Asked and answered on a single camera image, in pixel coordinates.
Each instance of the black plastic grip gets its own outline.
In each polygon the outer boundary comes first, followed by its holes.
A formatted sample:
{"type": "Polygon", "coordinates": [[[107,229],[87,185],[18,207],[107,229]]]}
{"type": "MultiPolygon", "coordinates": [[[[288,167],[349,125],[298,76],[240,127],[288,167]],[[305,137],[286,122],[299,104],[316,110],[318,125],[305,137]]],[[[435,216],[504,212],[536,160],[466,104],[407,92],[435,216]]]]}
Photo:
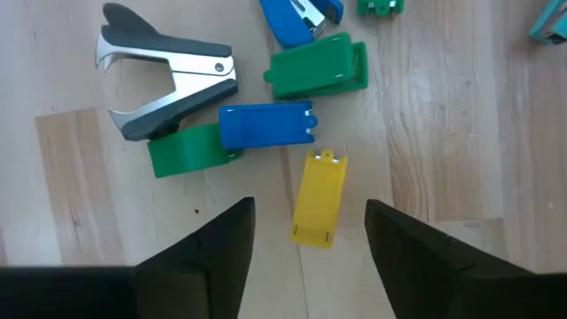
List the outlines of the black plastic grip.
{"type": "Polygon", "coordinates": [[[225,80],[126,123],[121,130],[122,135],[128,141],[141,141],[173,134],[179,129],[181,120],[189,114],[237,92],[237,82],[225,80]]]}
{"type": "Polygon", "coordinates": [[[108,25],[102,26],[101,34],[112,45],[220,58],[232,55],[228,45],[161,35],[150,23],[121,4],[105,4],[103,12],[108,25]]]}

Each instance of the teal plastic piece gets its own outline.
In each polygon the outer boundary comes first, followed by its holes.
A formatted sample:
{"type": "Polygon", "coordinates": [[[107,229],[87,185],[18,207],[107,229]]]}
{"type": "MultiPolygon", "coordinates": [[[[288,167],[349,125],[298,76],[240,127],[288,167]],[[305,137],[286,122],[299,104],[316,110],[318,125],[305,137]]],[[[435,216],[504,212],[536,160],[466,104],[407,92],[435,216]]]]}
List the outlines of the teal plastic piece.
{"type": "Polygon", "coordinates": [[[567,1],[550,0],[533,24],[530,36],[545,44],[561,44],[567,39],[567,1]]]}
{"type": "Polygon", "coordinates": [[[314,97],[364,89],[369,84],[366,45],[347,33],[282,51],[264,73],[275,99],[314,97]]]}
{"type": "Polygon", "coordinates": [[[358,15],[367,15],[373,10],[378,17],[404,12],[405,0],[358,0],[358,15]]]}
{"type": "Polygon", "coordinates": [[[219,124],[185,129],[148,143],[156,177],[165,177],[216,167],[236,160],[241,150],[222,147],[219,124]]]}

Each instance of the wooden floor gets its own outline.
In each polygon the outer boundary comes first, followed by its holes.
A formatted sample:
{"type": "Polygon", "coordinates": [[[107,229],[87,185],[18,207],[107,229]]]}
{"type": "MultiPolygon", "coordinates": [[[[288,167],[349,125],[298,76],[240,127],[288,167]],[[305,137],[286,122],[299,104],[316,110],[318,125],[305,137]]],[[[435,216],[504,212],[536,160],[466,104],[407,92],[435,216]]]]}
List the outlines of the wooden floor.
{"type": "MultiPolygon", "coordinates": [[[[270,102],[279,51],[257,0],[122,1],[168,35],[233,47],[240,91],[270,102]]],[[[539,272],[567,270],[567,46],[527,38],[545,0],[406,0],[340,27],[369,54],[366,90],[314,99],[310,145],[247,151],[156,180],[145,143],[105,111],[173,89],[166,67],[103,74],[100,1],[7,0],[0,11],[0,264],[134,265],[254,196],[242,318],[392,318],[362,224],[377,198],[539,272]],[[307,150],[348,156],[333,249],[289,240],[307,150]]],[[[217,121],[218,105],[185,121],[217,121]]]]}

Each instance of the metal staple remover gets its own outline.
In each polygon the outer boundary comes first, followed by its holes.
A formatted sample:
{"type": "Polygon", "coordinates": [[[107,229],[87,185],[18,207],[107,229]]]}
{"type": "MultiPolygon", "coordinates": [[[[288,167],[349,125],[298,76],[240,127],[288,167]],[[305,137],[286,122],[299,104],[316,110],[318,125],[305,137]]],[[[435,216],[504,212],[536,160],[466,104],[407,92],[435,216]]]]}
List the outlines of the metal staple remover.
{"type": "Polygon", "coordinates": [[[120,4],[105,4],[108,25],[97,39],[95,65],[123,58],[168,63],[175,91],[134,112],[109,108],[114,123],[129,141],[157,139],[179,129],[187,115],[237,92],[237,75],[228,45],[160,34],[147,21],[120,4]]]}

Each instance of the yellow plastic block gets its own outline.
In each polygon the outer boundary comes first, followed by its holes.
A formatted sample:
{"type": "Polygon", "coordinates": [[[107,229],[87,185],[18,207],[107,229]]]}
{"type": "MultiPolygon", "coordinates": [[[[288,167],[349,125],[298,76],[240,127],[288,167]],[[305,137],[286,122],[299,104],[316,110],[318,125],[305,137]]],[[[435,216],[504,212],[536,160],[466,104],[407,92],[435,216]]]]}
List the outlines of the yellow plastic block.
{"type": "Polygon", "coordinates": [[[307,154],[293,213],[291,241],[319,248],[332,247],[345,176],[346,157],[335,158],[332,150],[325,150],[321,155],[307,154]]]}

